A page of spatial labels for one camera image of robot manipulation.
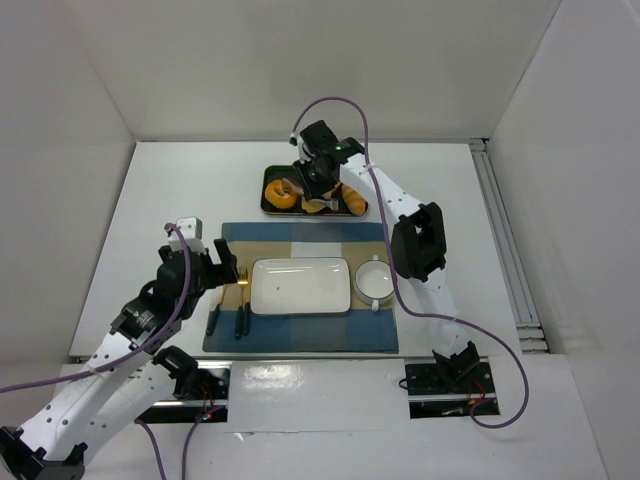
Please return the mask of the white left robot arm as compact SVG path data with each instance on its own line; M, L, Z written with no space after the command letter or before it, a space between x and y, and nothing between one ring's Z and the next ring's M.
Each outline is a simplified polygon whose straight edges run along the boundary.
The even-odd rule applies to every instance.
M213 263L198 240L159 250L155 279L126 303L94 355L19 427L1 429L1 460L17 479L79 479L90 459L155 402L211 394L215 376L169 339L210 289L237 280L237 259L225 240Z

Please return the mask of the orange bagel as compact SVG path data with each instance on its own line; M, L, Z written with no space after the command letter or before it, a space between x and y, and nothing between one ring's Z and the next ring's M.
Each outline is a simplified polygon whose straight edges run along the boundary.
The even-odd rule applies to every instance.
M278 210L289 210L296 205L298 194L284 180L276 179L266 186L264 198Z

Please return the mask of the stainless steel tongs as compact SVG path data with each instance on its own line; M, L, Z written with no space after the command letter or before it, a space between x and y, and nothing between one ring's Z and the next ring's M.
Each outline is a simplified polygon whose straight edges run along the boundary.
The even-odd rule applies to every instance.
M297 183L293 182L292 180L290 180L288 178L283 178L281 180L281 182L282 182L283 188L285 189L285 191L287 193L293 192L293 193L299 195L301 197L301 199L305 198L306 200L311 200L311 199L307 199L304 196L304 190ZM334 191L335 191L335 189L331 190L329 192L329 194L331 195ZM331 211L337 211L339 209L339 202L338 202L338 200L336 198L332 198L330 195L327 198L312 198L312 199L324 200L326 202L326 205L327 205L326 208L330 209Z

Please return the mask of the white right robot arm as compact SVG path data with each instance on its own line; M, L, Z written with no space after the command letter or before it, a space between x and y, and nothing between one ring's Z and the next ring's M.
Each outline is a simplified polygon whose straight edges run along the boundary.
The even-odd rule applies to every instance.
M369 203L377 203L380 216L392 225L385 235L393 273L409 282L421 311L429 320L428 332L437 363L455 375L473 369L479 354L469 333L458 322L458 312L446 284L447 244L442 210L425 204L401 188L369 159L368 148L352 137L340 140L320 120L289 143L299 158L293 163L304 196L316 200L337 182L353 187Z

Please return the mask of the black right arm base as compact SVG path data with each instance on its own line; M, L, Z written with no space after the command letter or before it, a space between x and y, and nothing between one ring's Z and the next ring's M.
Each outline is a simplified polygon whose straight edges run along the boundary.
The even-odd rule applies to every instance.
M449 361L412 360L404 365L398 387L408 397L411 419L468 417L500 413L493 373L488 360L480 359L461 375Z

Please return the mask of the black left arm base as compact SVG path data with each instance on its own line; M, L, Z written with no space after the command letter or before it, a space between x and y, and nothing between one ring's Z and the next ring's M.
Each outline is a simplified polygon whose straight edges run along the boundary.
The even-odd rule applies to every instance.
M231 377L229 363L203 363L187 393L170 394L139 416L147 424L226 423Z

